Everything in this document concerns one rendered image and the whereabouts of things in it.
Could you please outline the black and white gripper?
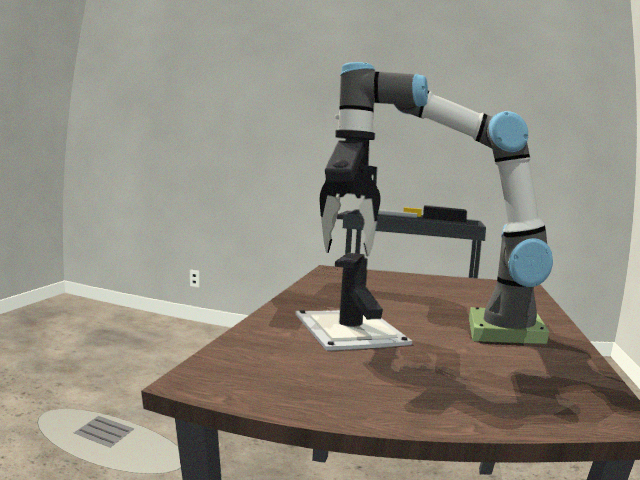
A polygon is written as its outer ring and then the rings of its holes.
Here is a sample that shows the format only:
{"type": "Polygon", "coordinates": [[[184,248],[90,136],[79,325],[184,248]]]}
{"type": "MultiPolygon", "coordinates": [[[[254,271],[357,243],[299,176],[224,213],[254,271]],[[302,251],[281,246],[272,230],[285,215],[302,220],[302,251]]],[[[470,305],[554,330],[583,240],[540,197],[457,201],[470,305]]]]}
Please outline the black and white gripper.
{"type": "Polygon", "coordinates": [[[369,140],[375,140],[375,133],[359,130],[336,130],[335,137],[345,138],[346,141],[363,141],[365,152],[361,159],[354,182],[327,182],[320,192],[320,214],[322,221],[323,240],[326,253],[329,253],[332,243],[332,230],[335,227],[338,211],[341,203],[340,197],[345,194],[355,194],[363,202],[359,205],[359,211],[364,218],[363,231],[365,233],[364,248],[366,256],[369,256],[377,225],[377,216],[380,207],[380,192],[376,186],[377,167],[369,166],[369,140]],[[364,138],[361,138],[364,137],[364,138]],[[366,165],[366,166],[363,166],[366,165]],[[372,176],[373,175],[373,180],[372,176]],[[374,180],[376,179],[376,180],[374,180]],[[339,194],[336,197],[336,194],[339,194]],[[333,223],[334,222],[334,223],[333,223]]]}

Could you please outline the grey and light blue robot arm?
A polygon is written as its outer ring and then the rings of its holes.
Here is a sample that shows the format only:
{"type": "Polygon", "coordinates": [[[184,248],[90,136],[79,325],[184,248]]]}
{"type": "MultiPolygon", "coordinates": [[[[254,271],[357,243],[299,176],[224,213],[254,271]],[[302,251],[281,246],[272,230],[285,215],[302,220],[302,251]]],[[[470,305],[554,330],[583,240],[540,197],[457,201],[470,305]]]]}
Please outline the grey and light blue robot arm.
{"type": "MultiPolygon", "coordinates": [[[[508,223],[501,234],[497,284],[483,319],[504,328],[534,326],[534,286],[548,278],[553,257],[545,223],[538,217],[525,121],[509,111],[495,118],[479,114],[433,95],[423,75],[375,72],[363,62],[344,64],[338,129],[373,132],[374,103],[394,104],[402,113],[438,122],[493,150],[508,223]]],[[[353,182],[363,154],[363,141],[338,141],[325,168],[326,181],[353,182]]]]}

